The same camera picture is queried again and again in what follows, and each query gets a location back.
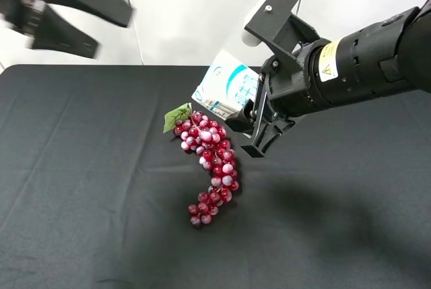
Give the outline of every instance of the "yellow warning sticker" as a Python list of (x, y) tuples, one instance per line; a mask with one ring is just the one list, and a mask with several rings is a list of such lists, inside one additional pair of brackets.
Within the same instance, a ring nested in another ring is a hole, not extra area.
[(319, 75), (322, 82), (338, 77), (336, 56), (339, 41), (329, 43), (322, 50), (319, 59)]

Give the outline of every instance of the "black fabric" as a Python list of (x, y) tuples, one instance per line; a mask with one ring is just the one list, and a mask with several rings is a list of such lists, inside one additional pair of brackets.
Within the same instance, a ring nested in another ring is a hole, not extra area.
[(430, 95), (310, 115), (265, 159), (238, 150), (242, 194), (196, 231), (209, 175), (162, 128), (205, 71), (0, 76), (0, 288), (431, 287)]

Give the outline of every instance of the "green leaf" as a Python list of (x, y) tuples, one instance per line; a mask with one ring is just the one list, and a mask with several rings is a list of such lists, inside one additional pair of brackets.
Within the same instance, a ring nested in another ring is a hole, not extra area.
[(177, 109), (174, 109), (164, 115), (164, 128), (163, 133), (175, 128), (175, 122), (179, 119), (187, 119), (191, 115), (191, 103), (188, 102)]

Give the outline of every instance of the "bunch of grapes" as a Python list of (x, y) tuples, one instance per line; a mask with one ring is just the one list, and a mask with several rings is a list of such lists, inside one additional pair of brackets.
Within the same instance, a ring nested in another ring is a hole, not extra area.
[(230, 148), (226, 130), (202, 112), (194, 112), (185, 121), (175, 122), (174, 135), (182, 139), (184, 151), (194, 151), (202, 167), (212, 173), (208, 192), (197, 196), (199, 203), (189, 206), (193, 226), (209, 224), (219, 207), (232, 199), (232, 191), (238, 190), (238, 173), (235, 170), (235, 151)]

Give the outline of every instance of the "background wall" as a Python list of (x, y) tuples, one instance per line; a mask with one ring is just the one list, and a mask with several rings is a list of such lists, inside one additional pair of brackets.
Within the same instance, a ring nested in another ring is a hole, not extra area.
[[(270, 55), (266, 46), (249, 48), (241, 39), (245, 15), (258, 0), (131, 0), (136, 9), (127, 29), (92, 15), (55, 6), (71, 24), (101, 43), (96, 60), (53, 51), (31, 51), (29, 38), (0, 23), (0, 62), (99, 65), (208, 65), (221, 48), (248, 65), (260, 65)], [(302, 0), (299, 16), (329, 39), (426, 0)]]

